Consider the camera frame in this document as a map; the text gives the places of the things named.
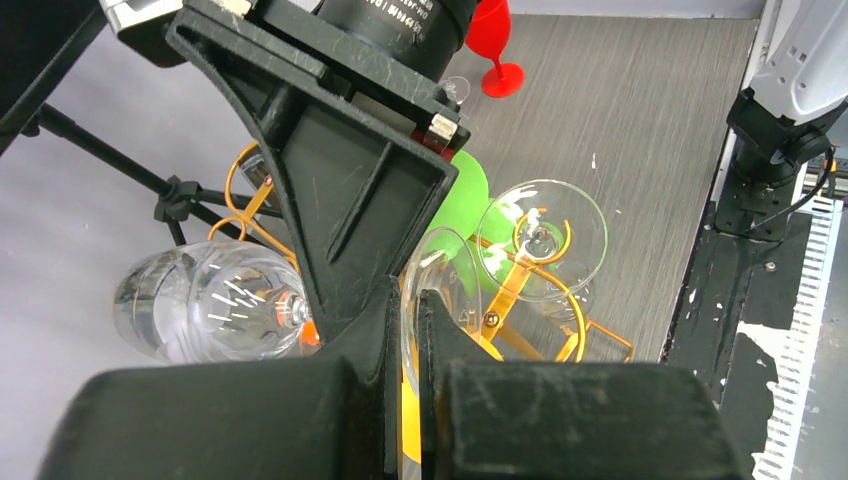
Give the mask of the gold wire wine glass rack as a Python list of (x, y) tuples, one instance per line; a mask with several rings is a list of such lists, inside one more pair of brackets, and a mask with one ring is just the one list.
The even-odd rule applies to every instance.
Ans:
[(509, 287), (523, 287), (532, 274), (552, 281), (560, 290), (565, 287), (556, 277), (543, 272), (535, 262), (518, 261), (508, 271), (507, 279), (495, 293), (481, 290), (481, 336), (474, 340), (497, 360), (533, 360), (580, 362), (589, 359), (603, 344), (616, 348), (622, 362), (632, 359), (633, 344), (584, 311), (568, 296), (576, 320), (557, 323), (534, 313), (524, 302), (512, 298)]

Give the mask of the clear tall flute glass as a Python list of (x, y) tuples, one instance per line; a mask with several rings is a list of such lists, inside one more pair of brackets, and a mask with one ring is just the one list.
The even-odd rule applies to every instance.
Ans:
[(440, 88), (447, 98), (457, 105), (462, 105), (471, 93), (470, 82), (463, 76), (450, 76), (439, 82)]

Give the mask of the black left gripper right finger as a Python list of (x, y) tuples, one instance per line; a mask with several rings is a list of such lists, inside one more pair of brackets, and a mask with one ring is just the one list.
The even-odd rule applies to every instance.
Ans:
[(426, 479), (742, 479), (696, 377), (635, 363), (501, 362), (426, 290), (417, 306)]

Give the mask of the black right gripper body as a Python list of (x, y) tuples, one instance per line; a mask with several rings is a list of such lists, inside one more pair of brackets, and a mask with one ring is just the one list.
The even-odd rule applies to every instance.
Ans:
[(436, 152), (470, 139), (458, 105), (439, 80), (469, 31), (467, 1), (324, 1), (308, 11), (290, 1), (251, 1), (237, 12), (218, 1), (187, 1), (167, 43), (224, 95), (251, 136), (279, 147), (295, 109), (314, 100), (374, 128), (349, 102), (366, 95), (413, 124)]

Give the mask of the green silicone wine glass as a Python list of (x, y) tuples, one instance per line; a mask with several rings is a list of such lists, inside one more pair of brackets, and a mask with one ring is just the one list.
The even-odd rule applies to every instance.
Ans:
[(487, 213), (494, 198), (490, 196), (486, 173), (471, 154), (460, 150), (453, 156), (451, 164), (458, 169), (458, 176), (426, 231), (448, 227), (462, 236), (477, 262), (481, 290), (495, 293), (498, 284), (509, 271), (511, 262), (506, 258), (502, 260), (497, 271), (497, 282), (494, 283), (489, 278), (489, 273), (494, 271), (496, 262), (490, 260), (490, 255), (486, 252), (486, 260), (481, 264), (476, 241), (470, 237), (477, 233), (480, 222), (483, 222), (481, 236), (485, 240), (493, 243), (505, 242), (506, 249), (514, 252), (515, 248), (511, 244), (514, 222), (500, 210)]

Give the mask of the red silicone wine glass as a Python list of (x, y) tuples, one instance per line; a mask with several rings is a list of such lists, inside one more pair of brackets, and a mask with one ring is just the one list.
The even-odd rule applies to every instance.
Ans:
[(465, 43), (473, 53), (493, 63), (481, 80), (482, 92), (492, 98), (516, 93), (525, 80), (525, 72), (520, 65), (501, 59), (511, 32), (512, 17), (507, 0), (485, 0), (478, 4)]

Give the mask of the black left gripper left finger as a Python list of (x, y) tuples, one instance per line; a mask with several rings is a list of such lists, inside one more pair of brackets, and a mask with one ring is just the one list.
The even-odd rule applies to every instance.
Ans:
[(397, 479), (400, 293), (382, 278), (318, 352), (108, 371), (70, 402), (41, 479)]

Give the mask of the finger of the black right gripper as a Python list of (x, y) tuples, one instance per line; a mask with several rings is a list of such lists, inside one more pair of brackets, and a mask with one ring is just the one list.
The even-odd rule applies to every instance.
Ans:
[(282, 60), (199, 68), (269, 164), (318, 332), (333, 341), (397, 278), (454, 183), (424, 138), (457, 107), (390, 61), (361, 73)]

